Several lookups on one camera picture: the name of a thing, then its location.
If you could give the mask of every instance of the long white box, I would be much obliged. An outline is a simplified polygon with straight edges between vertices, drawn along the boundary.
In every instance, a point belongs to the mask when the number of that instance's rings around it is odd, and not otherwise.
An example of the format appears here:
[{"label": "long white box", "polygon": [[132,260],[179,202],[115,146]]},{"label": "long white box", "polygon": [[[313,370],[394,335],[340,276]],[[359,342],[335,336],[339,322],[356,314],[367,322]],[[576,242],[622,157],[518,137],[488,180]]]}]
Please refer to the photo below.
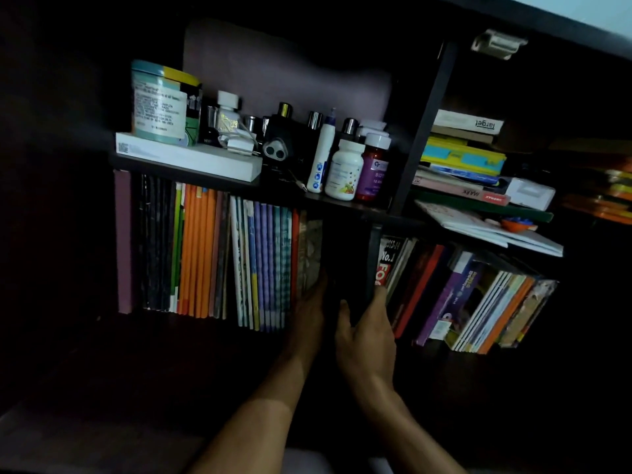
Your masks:
[{"label": "long white box", "polygon": [[258,156],[239,155],[214,146],[168,145],[129,133],[116,133],[116,152],[240,181],[253,181],[261,173],[263,163]]},{"label": "long white box", "polygon": [[498,135],[501,132],[504,121],[499,119],[481,118],[480,116],[466,115],[456,111],[439,110],[434,124],[448,128],[478,131],[488,135]]}]

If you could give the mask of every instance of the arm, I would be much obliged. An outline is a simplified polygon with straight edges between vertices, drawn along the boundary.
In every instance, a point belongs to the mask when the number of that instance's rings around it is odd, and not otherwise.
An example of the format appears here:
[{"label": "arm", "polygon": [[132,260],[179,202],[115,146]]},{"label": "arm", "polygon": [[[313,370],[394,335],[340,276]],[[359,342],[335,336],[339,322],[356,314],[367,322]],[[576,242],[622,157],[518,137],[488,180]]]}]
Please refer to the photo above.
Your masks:
[{"label": "arm", "polygon": [[298,303],[288,342],[264,382],[237,410],[190,474],[279,473],[296,404],[320,350],[324,276]]},{"label": "arm", "polygon": [[392,386],[396,346],[379,286],[358,325],[341,303],[336,358],[353,396],[375,428],[397,473],[464,474],[466,471],[421,428]]}]

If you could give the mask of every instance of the red bottle with purple label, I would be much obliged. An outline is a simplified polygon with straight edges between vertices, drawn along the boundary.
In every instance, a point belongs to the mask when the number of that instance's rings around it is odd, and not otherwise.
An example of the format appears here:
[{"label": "red bottle with purple label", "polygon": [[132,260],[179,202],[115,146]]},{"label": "red bottle with purple label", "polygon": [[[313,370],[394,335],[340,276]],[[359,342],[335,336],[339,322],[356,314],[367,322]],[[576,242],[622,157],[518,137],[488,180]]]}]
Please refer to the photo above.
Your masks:
[{"label": "red bottle with purple label", "polygon": [[369,133],[365,145],[367,148],[362,153],[364,166],[359,175],[355,198],[361,201],[373,201],[382,188],[386,168],[389,166],[385,156],[386,150],[391,146],[391,138]]}]

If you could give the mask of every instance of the purple label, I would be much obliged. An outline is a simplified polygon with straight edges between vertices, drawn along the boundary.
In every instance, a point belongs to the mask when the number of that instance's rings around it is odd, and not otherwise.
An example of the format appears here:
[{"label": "purple label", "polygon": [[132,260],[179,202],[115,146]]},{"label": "purple label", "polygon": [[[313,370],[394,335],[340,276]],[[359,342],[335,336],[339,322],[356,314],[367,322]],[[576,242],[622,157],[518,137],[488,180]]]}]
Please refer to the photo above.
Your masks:
[{"label": "purple label", "polygon": [[359,175],[358,193],[361,195],[376,196],[382,187],[388,166],[388,162],[383,160],[365,159],[362,173]]}]

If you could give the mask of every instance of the person's left hand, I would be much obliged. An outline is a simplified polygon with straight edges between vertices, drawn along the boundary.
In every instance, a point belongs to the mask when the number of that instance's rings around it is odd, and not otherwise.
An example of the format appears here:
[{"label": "person's left hand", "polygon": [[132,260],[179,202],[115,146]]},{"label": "person's left hand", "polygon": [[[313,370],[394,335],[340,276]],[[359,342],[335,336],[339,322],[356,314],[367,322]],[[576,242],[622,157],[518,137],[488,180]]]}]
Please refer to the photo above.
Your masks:
[{"label": "person's left hand", "polygon": [[296,303],[296,310],[290,318],[285,351],[300,358],[306,370],[312,365],[322,344],[325,327],[322,304],[327,282],[327,273],[321,269],[318,281]]}]

